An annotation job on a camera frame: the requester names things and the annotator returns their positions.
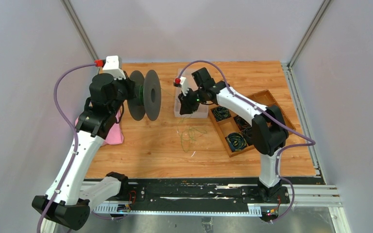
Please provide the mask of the dark grey perforated spool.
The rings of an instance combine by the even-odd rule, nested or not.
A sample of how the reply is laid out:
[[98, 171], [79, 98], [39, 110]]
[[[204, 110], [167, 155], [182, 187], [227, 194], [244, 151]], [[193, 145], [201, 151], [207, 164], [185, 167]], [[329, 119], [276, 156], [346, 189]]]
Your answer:
[[162, 94], [158, 74], [155, 70], [149, 70], [143, 75], [135, 70], [129, 76], [135, 82], [134, 96], [127, 100], [131, 117], [140, 121], [147, 116], [149, 120], [157, 120], [160, 114]]

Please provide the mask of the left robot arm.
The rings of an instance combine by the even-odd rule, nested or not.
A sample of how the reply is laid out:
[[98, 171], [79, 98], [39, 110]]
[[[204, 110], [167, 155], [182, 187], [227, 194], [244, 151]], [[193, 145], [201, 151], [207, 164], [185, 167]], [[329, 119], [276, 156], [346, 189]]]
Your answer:
[[126, 73], [122, 78], [108, 73], [97, 74], [89, 86], [90, 97], [78, 123], [72, 126], [73, 141], [57, 177], [44, 195], [35, 196], [32, 207], [47, 219], [70, 230], [79, 230], [91, 212], [111, 197], [132, 201], [128, 177], [109, 172], [103, 180], [81, 190], [89, 166], [117, 124], [116, 114], [125, 100], [133, 97], [135, 82]]

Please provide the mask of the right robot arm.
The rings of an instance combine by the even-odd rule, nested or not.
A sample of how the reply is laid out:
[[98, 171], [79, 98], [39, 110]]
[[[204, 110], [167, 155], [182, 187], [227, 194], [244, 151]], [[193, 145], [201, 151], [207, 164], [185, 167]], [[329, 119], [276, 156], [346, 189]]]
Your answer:
[[271, 202], [282, 186], [280, 178], [280, 150], [285, 146], [288, 130], [285, 128], [280, 108], [259, 104], [234, 90], [226, 80], [215, 82], [206, 68], [192, 73], [197, 89], [193, 90], [187, 78], [181, 74], [173, 85], [181, 89], [178, 96], [180, 114], [195, 112], [200, 104], [208, 101], [224, 107], [249, 123], [251, 142], [261, 154], [261, 173], [258, 181], [258, 196], [264, 202]]

